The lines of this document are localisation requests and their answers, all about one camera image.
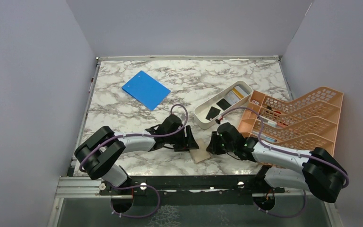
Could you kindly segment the beige card holder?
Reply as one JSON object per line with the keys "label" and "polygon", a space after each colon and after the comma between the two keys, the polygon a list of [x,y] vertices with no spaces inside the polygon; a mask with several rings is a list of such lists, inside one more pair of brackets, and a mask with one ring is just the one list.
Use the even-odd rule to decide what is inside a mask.
{"label": "beige card holder", "polygon": [[203,139],[197,139],[198,149],[191,149],[190,155],[195,164],[201,163],[211,158],[211,154],[206,151],[207,146]]}

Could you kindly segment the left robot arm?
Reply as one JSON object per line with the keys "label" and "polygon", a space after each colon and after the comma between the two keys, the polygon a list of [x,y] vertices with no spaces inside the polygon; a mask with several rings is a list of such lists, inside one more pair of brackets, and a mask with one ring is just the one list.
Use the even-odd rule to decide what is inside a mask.
{"label": "left robot arm", "polygon": [[191,127],[171,114],[156,126],[142,133],[121,133],[103,126],[76,148],[74,155],[83,172],[92,179],[101,178],[111,184],[118,194],[129,190],[130,177],[116,165],[121,154],[134,151],[155,151],[171,145],[175,152],[199,149]]}

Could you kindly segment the stack of cards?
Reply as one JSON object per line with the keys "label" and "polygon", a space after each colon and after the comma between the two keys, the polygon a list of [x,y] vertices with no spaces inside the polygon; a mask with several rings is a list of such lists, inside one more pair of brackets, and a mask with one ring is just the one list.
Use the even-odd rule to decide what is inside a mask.
{"label": "stack of cards", "polygon": [[225,101],[230,105],[234,105],[243,98],[247,97],[249,93],[246,92],[245,88],[237,85],[233,87],[224,97]]}

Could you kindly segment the white oblong tray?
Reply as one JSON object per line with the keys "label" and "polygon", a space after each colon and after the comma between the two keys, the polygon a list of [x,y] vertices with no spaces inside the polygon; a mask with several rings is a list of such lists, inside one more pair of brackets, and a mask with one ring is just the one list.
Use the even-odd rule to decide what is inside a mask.
{"label": "white oblong tray", "polygon": [[246,103],[253,94],[253,89],[244,81],[237,81],[199,104],[193,111],[195,123],[202,129],[214,125],[215,119],[234,107]]}

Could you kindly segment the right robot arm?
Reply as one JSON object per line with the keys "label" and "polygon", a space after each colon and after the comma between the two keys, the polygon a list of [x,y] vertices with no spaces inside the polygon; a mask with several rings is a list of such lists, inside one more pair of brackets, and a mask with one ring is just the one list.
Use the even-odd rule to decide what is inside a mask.
{"label": "right robot arm", "polygon": [[244,137],[228,122],[212,132],[207,151],[216,155],[232,152],[240,160],[271,164],[264,175],[254,179],[259,192],[277,187],[295,188],[334,203],[348,186],[347,171],[324,148],[298,150]]}

